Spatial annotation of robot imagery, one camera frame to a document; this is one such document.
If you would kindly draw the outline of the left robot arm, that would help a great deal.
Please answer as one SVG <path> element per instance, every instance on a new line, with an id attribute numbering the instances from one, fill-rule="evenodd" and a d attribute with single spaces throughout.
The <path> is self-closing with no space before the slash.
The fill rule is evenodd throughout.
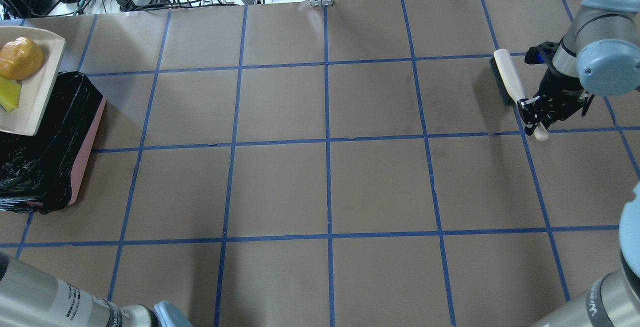
<path id="1" fill-rule="evenodd" d="M 190 327 L 167 300 L 119 307 L 6 252 L 0 254 L 2 327 Z"/>

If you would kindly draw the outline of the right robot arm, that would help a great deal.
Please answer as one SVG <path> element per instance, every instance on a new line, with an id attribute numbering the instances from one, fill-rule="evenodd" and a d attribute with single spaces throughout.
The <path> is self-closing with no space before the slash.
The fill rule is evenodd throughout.
<path id="1" fill-rule="evenodd" d="M 639 88 L 639 0 L 583 0 L 560 42 L 531 47 L 528 64 L 547 65 L 537 93 L 517 97 L 525 132 L 541 131 L 586 112 L 594 96 Z M 639 325 L 639 198 L 626 202 L 618 228 L 621 267 L 534 323 L 536 327 Z"/>

